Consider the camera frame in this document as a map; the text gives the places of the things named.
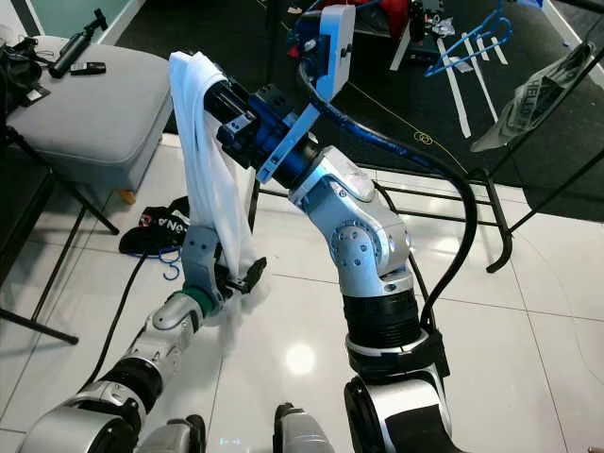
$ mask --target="black bag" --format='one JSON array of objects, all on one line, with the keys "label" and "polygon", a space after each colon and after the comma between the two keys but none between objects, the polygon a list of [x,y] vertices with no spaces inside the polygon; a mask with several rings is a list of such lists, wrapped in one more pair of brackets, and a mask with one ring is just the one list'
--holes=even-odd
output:
[{"label": "black bag", "polygon": [[24,103],[42,76],[42,67],[36,62],[39,59],[35,51],[37,43],[25,38],[14,47],[0,47],[0,90],[3,92],[0,100],[4,100],[0,120]]}]

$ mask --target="gray cushioned stool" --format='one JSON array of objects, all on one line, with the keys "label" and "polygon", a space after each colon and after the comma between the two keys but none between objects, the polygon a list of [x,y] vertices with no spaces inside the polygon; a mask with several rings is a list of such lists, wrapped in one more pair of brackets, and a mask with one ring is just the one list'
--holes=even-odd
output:
[{"label": "gray cushioned stool", "polygon": [[[67,42],[36,39],[37,52],[50,60]],[[66,178],[137,190],[172,112],[168,62],[100,44],[92,44],[77,61],[104,61],[107,72],[54,79],[44,71],[40,83],[51,94],[13,111],[8,124]]]}]

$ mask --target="wall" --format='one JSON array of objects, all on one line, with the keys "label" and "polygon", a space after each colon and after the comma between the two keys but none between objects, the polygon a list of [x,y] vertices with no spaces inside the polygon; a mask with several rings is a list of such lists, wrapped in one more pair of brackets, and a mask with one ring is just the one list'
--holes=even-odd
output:
[{"label": "wall", "polygon": [[[94,20],[93,11],[101,8],[108,25],[115,20],[128,0],[30,0],[46,35],[69,38]],[[101,32],[94,37],[98,40]]]},{"label": "wall", "polygon": [[7,25],[17,33],[24,34],[25,30],[15,12],[10,0],[0,0],[0,24]]}]

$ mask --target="red object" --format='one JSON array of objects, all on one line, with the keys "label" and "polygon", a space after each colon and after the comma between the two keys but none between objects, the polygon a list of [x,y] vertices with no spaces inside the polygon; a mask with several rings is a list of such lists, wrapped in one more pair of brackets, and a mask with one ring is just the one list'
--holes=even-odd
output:
[{"label": "red object", "polygon": [[[362,5],[371,0],[326,0],[323,7],[329,5]],[[388,16],[388,28],[393,40],[398,41],[403,28],[409,20],[409,1],[410,0],[382,0],[379,6]]]}]

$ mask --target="white cloth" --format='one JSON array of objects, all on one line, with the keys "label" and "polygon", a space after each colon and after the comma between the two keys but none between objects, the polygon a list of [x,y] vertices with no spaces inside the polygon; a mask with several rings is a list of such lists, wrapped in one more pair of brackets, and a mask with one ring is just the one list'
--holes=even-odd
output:
[{"label": "white cloth", "polygon": [[[232,276],[242,278],[259,256],[252,244],[234,175],[229,171],[229,167],[233,170],[233,162],[222,153],[215,138],[220,124],[204,110],[206,91],[224,79],[221,71],[199,52],[194,56],[182,52],[170,56],[170,84],[185,160],[191,225],[215,229],[224,250],[223,264]],[[221,326],[223,344],[234,339],[242,310],[251,310],[267,292],[263,276],[251,294],[241,296],[235,292],[225,309],[210,320]]]}]

